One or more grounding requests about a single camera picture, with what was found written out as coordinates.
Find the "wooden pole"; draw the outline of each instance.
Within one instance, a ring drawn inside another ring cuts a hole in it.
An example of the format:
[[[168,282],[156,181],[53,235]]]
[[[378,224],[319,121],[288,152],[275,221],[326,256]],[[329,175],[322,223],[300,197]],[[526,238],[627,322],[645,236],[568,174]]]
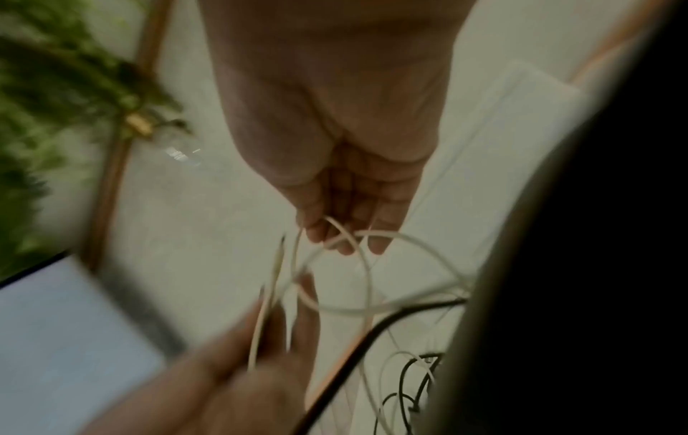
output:
[[[173,3],[174,0],[153,0],[151,5],[135,58],[137,67],[145,75],[151,77],[155,75]],[[122,177],[132,142],[132,139],[116,138],[105,166],[95,212],[82,254],[86,267],[94,273],[100,267],[108,243],[110,226],[117,207]]]

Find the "green plant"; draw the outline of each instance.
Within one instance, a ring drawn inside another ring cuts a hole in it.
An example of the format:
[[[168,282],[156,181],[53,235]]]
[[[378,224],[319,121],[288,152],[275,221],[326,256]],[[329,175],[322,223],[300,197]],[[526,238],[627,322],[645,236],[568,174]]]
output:
[[[52,253],[34,222],[48,193],[41,175],[67,162],[60,132],[124,114],[152,125],[164,119],[158,109],[180,109],[93,39],[86,7],[82,0],[0,0],[0,279]]]

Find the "light blue surface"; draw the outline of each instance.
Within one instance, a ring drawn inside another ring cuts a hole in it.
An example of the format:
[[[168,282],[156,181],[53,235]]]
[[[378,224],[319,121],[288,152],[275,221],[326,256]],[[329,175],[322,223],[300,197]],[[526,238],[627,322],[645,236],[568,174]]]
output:
[[[0,434],[74,434],[163,366],[72,258],[0,290]]]

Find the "black cable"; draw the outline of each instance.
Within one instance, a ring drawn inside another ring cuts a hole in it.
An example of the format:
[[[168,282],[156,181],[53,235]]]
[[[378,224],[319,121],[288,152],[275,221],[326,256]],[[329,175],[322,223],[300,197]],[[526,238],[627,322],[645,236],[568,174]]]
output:
[[[380,337],[380,335],[385,332],[390,326],[398,322],[405,317],[414,315],[418,312],[439,310],[441,308],[456,307],[458,305],[463,305],[466,303],[466,299],[452,300],[448,302],[433,302],[428,304],[417,304],[413,307],[404,308],[399,310],[380,321],[377,325],[373,326],[368,334],[363,337],[356,349],[349,355],[346,359],[342,368],[335,374],[334,378],[330,384],[325,388],[325,390],[320,394],[315,403],[310,407],[306,414],[301,418],[299,423],[292,431],[292,435],[307,435],[310,429],[313,427],[315,422],[323,414],[323,411],[328,407],[330,402],[334,399],[337,391],[342,388],[346,380],[349,378],[351,373],[354,371],[358,363],[363,359],[368,350],[371,348],[373,343]]]
[[[435,369],[437,366],[440,364],[442,361],[442,357],[444,357],[444,354],[442,353],[440,356],[438,356],[435,361],[433,361],[432,365],[430,366],[430,373],[433,375],[435,374]],[[423,378],[423,381],[421,382],[421,387],[418,389],[418,392],[416,393],[416,400],[414,400],[414,408],[410,409],[410,411],[413,412],[420,412],[421,411],[421,395],[423,394],[423,389],[425,388],[425,385],[428,386],[428,394],[430,394],[430,385],[432,384],[432,380],[430,379],[430,375],[426,374],[425,377]]]
[[[387,401],[389,401],[389,399],[391,399],[391,398],[393,398],[393,397],[397,397],[398,395],[399,395],[398,393],[390,393],[389,396],[385,397],[385,399],[382,401],[382,405],[380,405],[380,409],[382,410],[382,413],[383,413],[383,414],[384,414],[384,412],[385,412],[385,403],[387,403]],[[400,405],[399,405],[399,406],[401,406],[402,408],[403,408],[403,400],[404,400],[405,398],[407,398],[408,400],[410,400],[412,403],[413,403],[413,401],[414,401],[414,398],[411,397],[411,396],[409,396],[408,394],[402,394],[402,395],[401,395],[401,403],[400,403]],[[378,421],[378,419],[377,419],[377,417],[376,417],[376,418],[375,418],[375,426],[373,426],[373,435],[378,435],[378,423],[379,423],[379,421]]]
[[[425,358],[437,358],[440,355],[443,355],[442,353],[425,353],[423,355],[419,355],[421,359]],[[411,360],[408,360],[404,367],[401,369],[401,376],[399,376],[399,395],[403,394],[403,380],[406,377],[406,372],[409,370],[409,368],[415,364],[417,359],[412,358]],[[406,433],[411,434],[413,432],[413,428],[411,428],[411,423],[409,422],[409,418],[406,415],[406,409],[402,406],[401,407],[401,418],[403,419],[403,425],[406,427]]]

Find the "hand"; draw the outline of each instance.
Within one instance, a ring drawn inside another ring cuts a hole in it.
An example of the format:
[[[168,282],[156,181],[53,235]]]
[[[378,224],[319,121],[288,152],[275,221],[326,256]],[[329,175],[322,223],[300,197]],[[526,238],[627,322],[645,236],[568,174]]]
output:
[[[316,297],[312,275],[300,284]],[[299,303],[286,348],[285,312],[271,314],[256,369],[246,372],[260,301],[231,330],[182,357],[93,421],[83,435],[287,435],[304,414],[320,318]]]
[[[312,242],[338,234],[325,215],[351,231],[399,230],[437,145],[473,3],[201,0],[234,142]],[[389,242],[368,246],[381,254]]]

